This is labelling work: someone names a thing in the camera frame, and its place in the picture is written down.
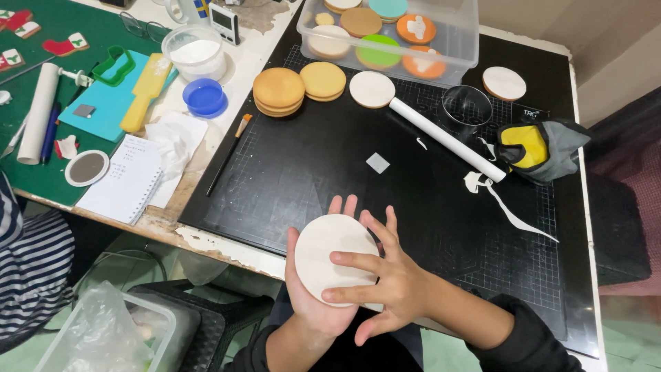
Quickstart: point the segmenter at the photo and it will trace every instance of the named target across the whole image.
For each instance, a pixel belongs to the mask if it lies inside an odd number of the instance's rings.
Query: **striped clothing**
[[[0,342],[50,320],[73,298],[73,235],[58,210],[23,218],[0,177]]]

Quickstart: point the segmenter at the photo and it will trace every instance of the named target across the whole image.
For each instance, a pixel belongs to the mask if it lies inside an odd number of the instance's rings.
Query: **blue container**
[[[223,87],[213,79],[197,79],[184,88],[184,102],[195,116],[215,118],[227,109]]]

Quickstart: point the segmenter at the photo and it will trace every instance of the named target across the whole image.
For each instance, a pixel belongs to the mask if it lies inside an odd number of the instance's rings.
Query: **white tube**
[[[506,173],[500,170],[500,168],[491,164],[488,160],[478,155],[478,153],[470,149],[470,147],[462,144],[458,139],[439,128],[433,122],[430,122],[426,117],[410,108],[406,103],[394,98],[390,102],[390,108],[410,121],[413,125],[417,126],[423,132],[429,134],[433,139],[437,140],[438,143],[448,148],[448,150],[457,154],[461,159],[464,159],[468,164],[471,164],[485,176],[491,178],[494,182],[500,182],[505,178]]]
[[[59,67],[54,64],[45,63],[42,65],[37,88],[34,90],[34,98],[32,98],[32,106],[30,106],[28,123],[25,126],[25,132],[23,132],[23,139],[20,141],[17,156],[19,163],[39,164],[39,156],[44,145],[50,111],[53,109],[55,90],[58,88],[58,71]]]

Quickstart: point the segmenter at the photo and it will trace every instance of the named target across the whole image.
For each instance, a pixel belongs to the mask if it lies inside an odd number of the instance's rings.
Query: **green cutting mat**
[[[40,31],[25,40],[7,29],[0,31],[0,53],[16,48],[26,62],[19,68],[0,72],[0,81],[53,56],[42,48],[45,40],[61,42],[67,40],[74,32],[83,34],[90,47],[66,57],[55,57],[50,61],[67,71],[89,72],[94,63],[108,58],[107,49],[112,45],[121,45],[125,49],[146,55],[161,51],[160,44],[128,32],[119,15],[70,0],[0,0],[0,9],[8,11],[30,9],[34,13],[32,20],[42,27]],[[8,105],[0,106],[0,153],[30,110],[39,71],[40,68],[36,68],[0,85],[0,90],[9,91],[13,97]],[[73,79],[60,77],[56,100],[63,106],[66,105],[76,89]],[[60,124],[56,138],[59,140],[70,134],[78,138],[79,152],[101,150],[110,155],[117,145],[64,123]],[[80,199],[85,188],[71,186],[64,179],[64,169],[68,160],[60,160],[53,153],[48,165],[20,164],[16,161],[19,146],[20,142],[14,152],[0,162],[0,167],[7,174],[12,187],[64,205],[74,205]]]

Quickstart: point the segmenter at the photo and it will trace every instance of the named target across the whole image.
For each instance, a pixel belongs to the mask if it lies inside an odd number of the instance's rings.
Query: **mug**
[[[172,10],[172,3],[176,1],[181,10],[181,18],[175,16]],[[209,3],[213,0],[165,0],[165,10],[170,18],[180,24],[205,24],[211,25],[209,21]]]

